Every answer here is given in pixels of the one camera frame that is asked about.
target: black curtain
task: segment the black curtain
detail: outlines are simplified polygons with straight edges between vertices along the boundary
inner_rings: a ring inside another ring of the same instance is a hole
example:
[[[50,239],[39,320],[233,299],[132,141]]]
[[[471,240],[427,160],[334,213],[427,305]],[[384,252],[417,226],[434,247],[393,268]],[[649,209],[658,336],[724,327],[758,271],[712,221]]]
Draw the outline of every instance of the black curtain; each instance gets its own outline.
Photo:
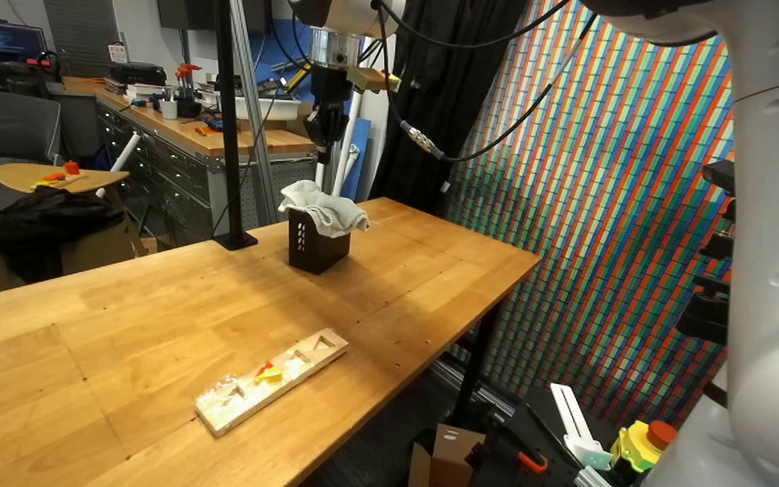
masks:
[[[430,37],[482,44],[516,26],[528,0],[440,0],[409,3],[405,21]],[[394,107],[427,133],[447,153],[457,153],[482,111],[507,44],[478,51],[450,51],[398,29],[394,72],[401,93]],[[450,163],[438,163],[409,141],[389,113],[384,156],[371,197],[386,195],[401,202],[440,213]]]

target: chair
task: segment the chair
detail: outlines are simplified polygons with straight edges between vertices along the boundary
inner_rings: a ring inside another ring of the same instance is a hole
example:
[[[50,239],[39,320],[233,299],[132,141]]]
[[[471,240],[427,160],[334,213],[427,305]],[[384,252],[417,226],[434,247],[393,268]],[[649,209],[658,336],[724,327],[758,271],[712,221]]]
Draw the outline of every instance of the chair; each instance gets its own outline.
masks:
[[[54,101],[0,93],[0,156],[60,163],[60,118]]]

